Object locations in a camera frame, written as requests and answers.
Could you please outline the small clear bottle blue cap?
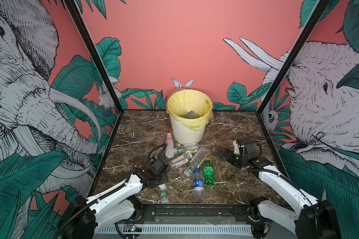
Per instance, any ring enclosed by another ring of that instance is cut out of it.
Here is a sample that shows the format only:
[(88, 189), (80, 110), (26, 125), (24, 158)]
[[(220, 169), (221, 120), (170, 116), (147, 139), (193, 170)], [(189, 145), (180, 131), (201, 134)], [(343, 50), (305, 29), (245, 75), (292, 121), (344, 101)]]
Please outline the small clear bottle blue cap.
[(194, 170), (193, 175), (193, 194), (196, 198), (203, 198), (205, 194), (204, 181), (200, 169)]

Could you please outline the small green Sprite bottle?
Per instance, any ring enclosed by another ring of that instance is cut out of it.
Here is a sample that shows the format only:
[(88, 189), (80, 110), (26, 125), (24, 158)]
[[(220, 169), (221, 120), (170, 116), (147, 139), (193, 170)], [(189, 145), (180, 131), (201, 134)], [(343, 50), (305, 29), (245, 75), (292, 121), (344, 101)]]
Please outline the small green Sprite bottle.
[(203, 168), (203, 175), (204, 175), (204, 185), (208, 187), (215, 186), (215, 172), (213, 164), (210, 161), (210, 158), (206, 157), (204, 160), (204, 168)]

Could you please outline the clear bottle sunflower label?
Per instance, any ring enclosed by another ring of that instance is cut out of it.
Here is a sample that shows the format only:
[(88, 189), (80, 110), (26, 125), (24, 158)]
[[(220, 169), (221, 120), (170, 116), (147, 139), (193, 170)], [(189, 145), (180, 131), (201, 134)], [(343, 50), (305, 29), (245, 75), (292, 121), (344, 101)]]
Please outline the clear bottle sunflower label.
[(209, 149), (202, 146), (189, 162), (189, 167), (184, 172), (185, 176), (190, 177), (194, 170), (199, 168), (199, 166), (204, 162), (205, 158), (209, 155), (209, 153)]

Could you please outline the clear tall bottle barcode label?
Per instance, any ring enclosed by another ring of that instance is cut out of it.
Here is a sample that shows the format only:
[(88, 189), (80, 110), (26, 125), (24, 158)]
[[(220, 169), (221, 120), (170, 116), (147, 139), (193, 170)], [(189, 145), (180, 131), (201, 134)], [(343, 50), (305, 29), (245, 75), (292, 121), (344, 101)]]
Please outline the clear tall bottle barcode label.
[(192, 111), (192, 110), (187, 110), (187, 118), (188, 119), (197, 119), (198, 116)]

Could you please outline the clear bottle green cap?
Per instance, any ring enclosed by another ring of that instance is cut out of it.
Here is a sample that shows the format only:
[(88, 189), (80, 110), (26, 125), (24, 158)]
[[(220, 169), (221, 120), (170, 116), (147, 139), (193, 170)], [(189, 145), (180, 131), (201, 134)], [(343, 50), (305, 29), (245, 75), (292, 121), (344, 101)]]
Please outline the clear bottle green cap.
[(158, 191), (160, 193), (160, 198), (161, 198), (160, 202), (162, 204), (169, 204), (170, 203), (167, 189), (168, 188), (167, 188), (167, 185), (165, 183), (158, 186)]

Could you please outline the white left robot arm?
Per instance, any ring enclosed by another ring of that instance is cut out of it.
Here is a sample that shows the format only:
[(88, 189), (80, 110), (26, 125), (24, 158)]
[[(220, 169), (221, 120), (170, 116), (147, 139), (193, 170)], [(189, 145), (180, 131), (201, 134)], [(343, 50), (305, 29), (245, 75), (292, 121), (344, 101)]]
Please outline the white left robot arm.
[(143, 206), (134, 195), (167, 182), (168, 171), (165, 162), (133, 167), (117, 185), (88, 198), (76, 197), (61, 217), (53, 238), (91, 239), (105, 227), (140, 217)]

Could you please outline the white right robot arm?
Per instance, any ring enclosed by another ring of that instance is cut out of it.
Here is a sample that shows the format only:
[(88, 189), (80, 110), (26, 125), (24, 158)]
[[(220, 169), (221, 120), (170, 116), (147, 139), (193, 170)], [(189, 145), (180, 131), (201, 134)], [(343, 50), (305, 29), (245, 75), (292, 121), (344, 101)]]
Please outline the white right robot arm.
[(291, 207), (277, 205), (266, 197), (254, 198), (247, 208), (247, 217), (255, 223), (263, 222), (263, 229), (252, 227), (253, 236), (262, 239), (271, 222), (293, 233), (298, 239), (340, 239), (342, 233), (333, 204), (319, 200), (305, 192), (284, 176), (269, 160), (256, 152), (248, 153), (239, 147), (238, 153), (224, 149), (218, 156), (234, 166), (244, 168), (274, 189)]

